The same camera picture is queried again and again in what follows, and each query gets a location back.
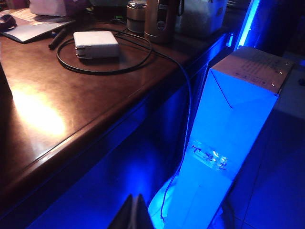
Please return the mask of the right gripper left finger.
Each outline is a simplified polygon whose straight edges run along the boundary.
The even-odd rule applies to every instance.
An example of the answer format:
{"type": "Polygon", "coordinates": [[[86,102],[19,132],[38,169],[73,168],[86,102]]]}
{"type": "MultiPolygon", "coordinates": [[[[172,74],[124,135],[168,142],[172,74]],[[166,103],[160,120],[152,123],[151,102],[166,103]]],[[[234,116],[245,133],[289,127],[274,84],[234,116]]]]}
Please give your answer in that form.
{"type": "Polygon", "coordinates": [[[107,229],[134,229],[132,222],[133,196],[130,194],[108,225],[107,229]]]}

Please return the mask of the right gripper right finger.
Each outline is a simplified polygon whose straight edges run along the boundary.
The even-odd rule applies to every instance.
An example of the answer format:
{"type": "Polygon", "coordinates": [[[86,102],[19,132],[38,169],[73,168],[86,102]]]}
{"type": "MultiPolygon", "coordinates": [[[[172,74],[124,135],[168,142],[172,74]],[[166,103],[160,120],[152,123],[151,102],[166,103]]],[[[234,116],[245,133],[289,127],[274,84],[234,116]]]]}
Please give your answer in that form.
{"type": "Polygon", "coordinates": [[[136,229],[153,228],[153,224],[142,194],[139,194],[138,197],[136,198],[135,228],[136,229]]]}

